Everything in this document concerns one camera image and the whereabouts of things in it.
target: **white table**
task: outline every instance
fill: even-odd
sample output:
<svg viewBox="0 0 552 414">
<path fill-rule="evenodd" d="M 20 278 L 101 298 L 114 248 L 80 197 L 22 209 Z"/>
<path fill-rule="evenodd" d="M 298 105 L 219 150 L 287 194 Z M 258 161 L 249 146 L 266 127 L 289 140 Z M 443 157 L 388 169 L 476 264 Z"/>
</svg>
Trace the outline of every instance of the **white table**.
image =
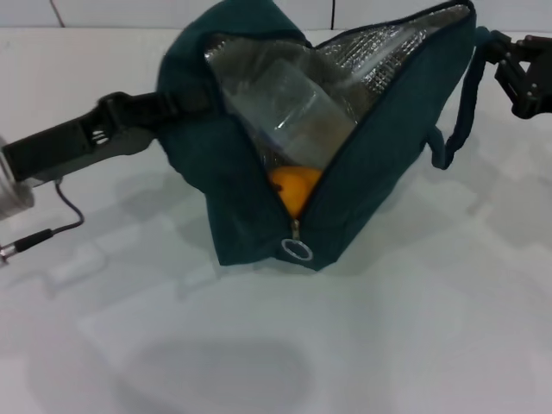
<svg viewBox="0 0 552 414">
<path fill-rule="evenodd" d="M 152 91 L 177 34 L 0 31 L 1 134 Z M 550 412 L 552 116 L 512 116 L 492 72 L 454 166 L 425 154 L 319 274 L 218 266 L 203 196 L 156 144 L 68 177 L 86 225 L 0 274 L 0 411 Z M 36 198 L 2 242 L 73 219 L 52 186 Z"/>
</svg>

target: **white tile wall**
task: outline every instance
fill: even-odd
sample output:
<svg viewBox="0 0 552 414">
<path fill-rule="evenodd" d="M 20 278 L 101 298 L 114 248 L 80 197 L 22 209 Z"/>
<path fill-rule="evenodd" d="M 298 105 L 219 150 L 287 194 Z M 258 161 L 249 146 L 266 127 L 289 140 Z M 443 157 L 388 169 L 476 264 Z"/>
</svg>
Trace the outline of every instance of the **white tile wall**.
<svg viewBox="0 0 552 414">
<path fill-rule="evenodd" d="M 58 19 L 48 0 L 0 0 L 0 27 L 55 27 Z"/>
<path fill-rule="evenodd" d="M 54 0 L 67 27 L 183 28 L 217 0 Z M 329 28 L 331 0 L 276 0 L 303 29 Z"/>
<path fill-rule="evenodd" d="M 336 0 L 336 28 L 356 28 L 408 16 L 437 0 Z M 474 0 L 478 23 L 498 30 L 552 32 L 550 0 Z"/>
</svg>

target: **metal cylinder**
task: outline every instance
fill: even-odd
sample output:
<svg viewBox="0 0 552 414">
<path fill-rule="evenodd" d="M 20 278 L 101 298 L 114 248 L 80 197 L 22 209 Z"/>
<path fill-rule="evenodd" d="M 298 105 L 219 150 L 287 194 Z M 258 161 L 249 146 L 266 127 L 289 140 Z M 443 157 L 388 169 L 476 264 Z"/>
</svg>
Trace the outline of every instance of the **metal cylinder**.
<svg viewBox="0 0 552 414">
<path fill-rule="evenodd" d="M 5 141 L 0 138 L 0 146 Z M 17 183 L 0 148 L 0 220 L 14 216 L 35 205 L 31 188 L 25 183 Z"/>
</svg>

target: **teal fabric bag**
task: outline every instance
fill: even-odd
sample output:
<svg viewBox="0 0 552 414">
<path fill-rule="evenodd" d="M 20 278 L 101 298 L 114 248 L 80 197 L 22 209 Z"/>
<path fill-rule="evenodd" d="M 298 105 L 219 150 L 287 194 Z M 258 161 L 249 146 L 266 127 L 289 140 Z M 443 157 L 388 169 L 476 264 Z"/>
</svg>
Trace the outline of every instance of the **teal fabric bag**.
<svg viewBox="0 0 552 414">
<path fill-rule="evenodd" d="M 184 30 L 162 62 L 158 90 L 206 88 L 216 113 L 167 124 L 158 134 L 171 165 L 206 197 L 222 265 L 273 257 L 322 269 L 339 259 L 426 144 L 433 150 L 435 166 L 449 166 L 469 135 L 485 65 L 476 54 L 466 76 L 455 133 L 445 144 L 436 122 L 472 60 L 476 42 L 476 16 L 469 1 L 443 3 L 395 22 L 350 30 L 316 47 L 329 53 L 336 44 L 362 41 L 362 36 L 376 30 L 419 19 L 431 24 L 433 16 L 451 8 L 461 13 L 440 23 L 440 28 L 423 29 L 427 32 L 423 41 L 404 57 L 324 170 L 298 223 L 271 187 L 240 118 L 228 111 L 220 79 L 205 54 L 214 36 L 221 34 L 313 46 L 270 0 L 225 0 Z"/>
</svg>

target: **orange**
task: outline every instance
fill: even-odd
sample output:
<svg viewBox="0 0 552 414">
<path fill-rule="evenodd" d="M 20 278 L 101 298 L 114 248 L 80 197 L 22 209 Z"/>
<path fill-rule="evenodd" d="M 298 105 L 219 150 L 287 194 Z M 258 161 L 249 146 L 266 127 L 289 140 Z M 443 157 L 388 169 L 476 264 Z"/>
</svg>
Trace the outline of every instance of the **orange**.
<svg viewBox="0 0 552 414">
<path fill-rule="evenodd" d="M 270 181 L 293 218 L 298 218 L 322 171 L 306 166 L 279 166 Z"/>
</svg>

